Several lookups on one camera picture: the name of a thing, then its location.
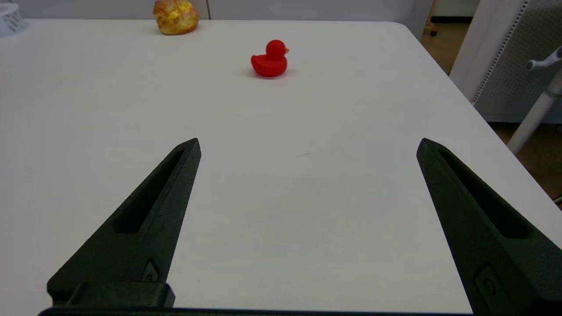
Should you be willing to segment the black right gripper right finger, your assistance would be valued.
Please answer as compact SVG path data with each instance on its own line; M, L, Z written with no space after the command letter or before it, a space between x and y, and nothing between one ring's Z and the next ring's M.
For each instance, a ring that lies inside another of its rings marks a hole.
M559 316L562 251L445 146L416 152L472 312Z

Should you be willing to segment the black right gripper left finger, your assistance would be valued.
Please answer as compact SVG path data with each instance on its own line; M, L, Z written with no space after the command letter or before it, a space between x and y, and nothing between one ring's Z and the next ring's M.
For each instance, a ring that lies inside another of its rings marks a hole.
M167 276L201 148L177 145L48 280L54 307L168 308Z

